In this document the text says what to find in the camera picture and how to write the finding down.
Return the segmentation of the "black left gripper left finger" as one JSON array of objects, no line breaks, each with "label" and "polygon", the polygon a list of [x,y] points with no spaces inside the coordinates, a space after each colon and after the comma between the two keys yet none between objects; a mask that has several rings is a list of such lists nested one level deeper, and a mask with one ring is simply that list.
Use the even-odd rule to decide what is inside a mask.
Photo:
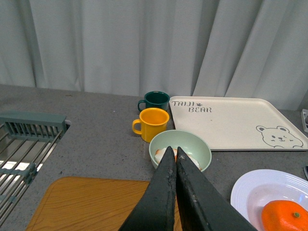
[{"label": "black left gripper left finger", "polygon": [[142,198],[121,225],[121,231],[172,231],[175,222],[177,169],[167,147]]}]

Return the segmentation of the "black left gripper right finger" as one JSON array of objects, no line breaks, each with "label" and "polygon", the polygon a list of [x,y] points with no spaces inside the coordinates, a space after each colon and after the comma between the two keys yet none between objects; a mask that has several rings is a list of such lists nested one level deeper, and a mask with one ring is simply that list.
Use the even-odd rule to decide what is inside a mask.
[{"label": "black left gripper right finger", "polygon": [[255,231],[178,147],[176,194],[184,231]]}]

